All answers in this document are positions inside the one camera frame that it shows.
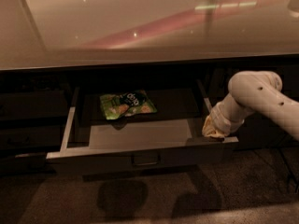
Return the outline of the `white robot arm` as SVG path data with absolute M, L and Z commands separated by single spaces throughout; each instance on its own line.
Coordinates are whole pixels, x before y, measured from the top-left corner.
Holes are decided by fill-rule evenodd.
M 282 80 L 272 71 L 242 71 L 228 83 L 228 94 L 217 102 L 202 128 L 205 137 L 224 138 L 258 112 L 299 140 L 299 103 L 284 95 Z

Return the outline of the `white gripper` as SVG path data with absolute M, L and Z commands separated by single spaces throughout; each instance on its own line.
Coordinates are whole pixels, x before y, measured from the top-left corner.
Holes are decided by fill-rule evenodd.
M 253 113 L 252 109 L 239 104 L 231 94 L 227 94 L 222 101 L 216 103 L 210 115 L 206 117 L 202 135 L 220 139 L 228 137 Z

